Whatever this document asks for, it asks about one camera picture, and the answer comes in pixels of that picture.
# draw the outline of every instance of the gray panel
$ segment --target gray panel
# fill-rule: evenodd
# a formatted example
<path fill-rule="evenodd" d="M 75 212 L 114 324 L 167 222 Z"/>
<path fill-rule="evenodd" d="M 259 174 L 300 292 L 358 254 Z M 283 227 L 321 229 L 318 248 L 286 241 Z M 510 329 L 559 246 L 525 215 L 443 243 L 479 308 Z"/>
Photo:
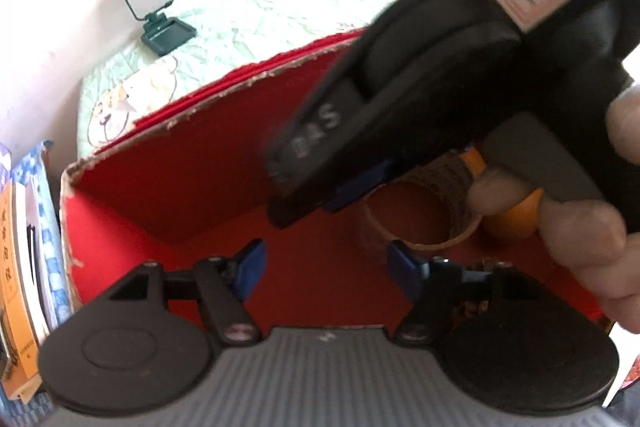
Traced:
<path fill-rule="evenodd" d="M 562 142 L 530 112 L 518 113 L 492 131 L 484 140 L 482 155 L 558 201 L 605 200 Z"/>
<path fill-rule="evenodd" d="M 622 427 L 602 409 L 557 418 L 502 413 L 468 397 L 428 351 L 380 328 L 276 328 L 258 346 L 225 351 L 171 406 L 95 419 L 59 409 L 45 427 Z"/>

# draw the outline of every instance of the gray ribbed surface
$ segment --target gray ribbed surface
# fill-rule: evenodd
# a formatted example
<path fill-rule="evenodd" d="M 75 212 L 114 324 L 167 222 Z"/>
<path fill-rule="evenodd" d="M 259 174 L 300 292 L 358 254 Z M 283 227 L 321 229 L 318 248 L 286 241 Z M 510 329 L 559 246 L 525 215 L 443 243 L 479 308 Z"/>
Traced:
<path fill-rule="evenodd" d="M 497 412 L 461 393 L 428 351 L 382 330 L 276 328 L 227 350 L 192 393 L 125 419 L 58 410 L 45 427 L 620 427 L 602 409 L 550 418 Z"/>

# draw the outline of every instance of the cartoon bear print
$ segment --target cartoon bear print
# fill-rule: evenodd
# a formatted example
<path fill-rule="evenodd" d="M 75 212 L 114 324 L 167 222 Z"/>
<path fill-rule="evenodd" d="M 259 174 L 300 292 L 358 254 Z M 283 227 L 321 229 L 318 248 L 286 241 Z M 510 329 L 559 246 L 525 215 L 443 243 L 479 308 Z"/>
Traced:
<path fill-rule="evenodd" d="M 177 86 L 177 67 L 176 58 L 165 55 L 104 92 L 89 121 L 89 143 L 102 147 L 133 129 L 136 120 L 169 103 Z"/>

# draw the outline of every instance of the cardboard box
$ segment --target cardboard box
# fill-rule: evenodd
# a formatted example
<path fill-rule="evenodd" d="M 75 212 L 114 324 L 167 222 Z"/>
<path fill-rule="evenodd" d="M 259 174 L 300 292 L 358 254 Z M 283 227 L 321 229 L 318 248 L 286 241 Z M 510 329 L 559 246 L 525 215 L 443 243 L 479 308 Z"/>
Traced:
<path fill-rule="evenodd" d="M 167 270 L 231 255 L 265 240 L 268 267 L 247 302 L 263 330 L 273 325 L 394 328 L 410 304 L 353 241 L 354 208 L 316 211 L 273 228 L 274 187 L 264 149 L 323 73 L 359 35 L 338 35 L 246 66 L 177 100 L 63 175 L 62 229 L 68 277 L 82 301 L 148 259 Z M 498 245 L 481 232 L 449 251 L 495 256 L 538 277 L 592 318 L 592 296 L 548 257 L 539 238 Z M 194 307 L 175 307 L 197 321 Z"/>

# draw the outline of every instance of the finger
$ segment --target finger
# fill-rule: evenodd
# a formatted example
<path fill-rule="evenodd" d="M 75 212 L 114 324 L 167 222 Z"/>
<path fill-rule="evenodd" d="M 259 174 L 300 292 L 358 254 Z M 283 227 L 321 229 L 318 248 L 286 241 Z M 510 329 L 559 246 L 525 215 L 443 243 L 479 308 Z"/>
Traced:
<path fill-rule="evenodd" d="M 615 263 L 626 244 L 625 221 L 604 201 L 557 201 L 543 196 L 539 229 L 551 257 L 569 269 Z"/>
<path fill-rule="evenodd" d="M 488 166 L 471 186 L 468 204 L 478 214 L 494 216 L 520 203 L 535 189 L 505 169 Z"/>
<path fill-rule="evenodd" d="M 615 99 L 607 111 L 607 132 L 616 152 L 640 164 L 640 84 Z"/>
<path fill-rule="evenodd" d="M 580 283 L 598 297 L 622 299 L 640 293 L 640 235 L 626 241 L 620 258 L 607 266 L 586 266 L 574 270 Z"/>
<path fill-rule="evenodd" d="M 610 319 L 631 333 L 640 333 L 640 295 L 622 299 L 601 299 L 600 307 Z"/>

